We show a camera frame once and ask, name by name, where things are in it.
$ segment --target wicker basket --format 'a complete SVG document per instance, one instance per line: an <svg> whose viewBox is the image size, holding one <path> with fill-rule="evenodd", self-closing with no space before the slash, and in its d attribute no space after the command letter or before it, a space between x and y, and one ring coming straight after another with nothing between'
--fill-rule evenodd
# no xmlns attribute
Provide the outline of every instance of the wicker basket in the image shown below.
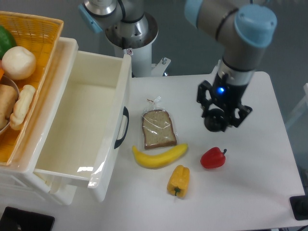
<svg viewBox="0 0 308 231"><path fill-rule="evenodd" d="M0 165L9 165L21 144L26 127L35 110L40 90L44 83L56 43L63 29L63 21L36 15L0 11L0 25L14 36L18 46L31 51L37 60L37 67L32 76L15 81L21 90L26 84L36 88L24 125L20 131L9 128L0 137Z"/></svg>

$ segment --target banana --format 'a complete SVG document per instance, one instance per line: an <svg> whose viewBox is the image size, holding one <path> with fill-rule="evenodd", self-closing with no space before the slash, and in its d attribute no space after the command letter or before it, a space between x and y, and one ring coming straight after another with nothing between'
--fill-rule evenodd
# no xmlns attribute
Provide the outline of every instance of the banana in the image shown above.
<svg viewBox="0 0 308 231"><path fill-rule="evenodd" d="M187 150L188 144L179 144L170 150L157 155L148 155L140 152L136 146L132 147L137 163L146 168L160 168L181 157Z"/></svg>

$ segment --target open drawer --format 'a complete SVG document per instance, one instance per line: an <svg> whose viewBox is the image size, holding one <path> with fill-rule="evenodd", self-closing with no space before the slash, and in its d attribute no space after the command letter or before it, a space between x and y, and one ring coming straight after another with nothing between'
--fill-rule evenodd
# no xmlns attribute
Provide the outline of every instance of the open drawer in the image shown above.
<svg viewBox="0 0 308 231"><path fill-rule="evenodd" d="M78 51L34 173L102 201L128 128L131 59Z"/></svg>

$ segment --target plastic bag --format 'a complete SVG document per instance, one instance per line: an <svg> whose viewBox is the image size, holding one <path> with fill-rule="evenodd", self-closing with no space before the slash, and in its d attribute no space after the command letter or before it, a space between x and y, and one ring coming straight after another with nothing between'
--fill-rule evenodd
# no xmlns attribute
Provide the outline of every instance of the plastic bag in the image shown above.
<svg viewBox="0 0 308 231"><path fill-rule="evenodd" d="M164 108L157 107L161 97L148 100L149 106L142 112L141 128L145 150L177 145L177 134L172 117Z"/></svg>

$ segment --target blue led light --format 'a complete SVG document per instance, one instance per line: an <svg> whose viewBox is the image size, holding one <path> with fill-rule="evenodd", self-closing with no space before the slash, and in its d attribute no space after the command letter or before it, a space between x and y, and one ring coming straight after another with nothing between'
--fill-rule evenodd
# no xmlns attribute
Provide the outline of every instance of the blue led light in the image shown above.
<svg viewBox="0 0 308 231"><path fill-rule="evenodd" d="M217 88L217 92L218 94L222 94L225 91L224 88Z"/></svg>

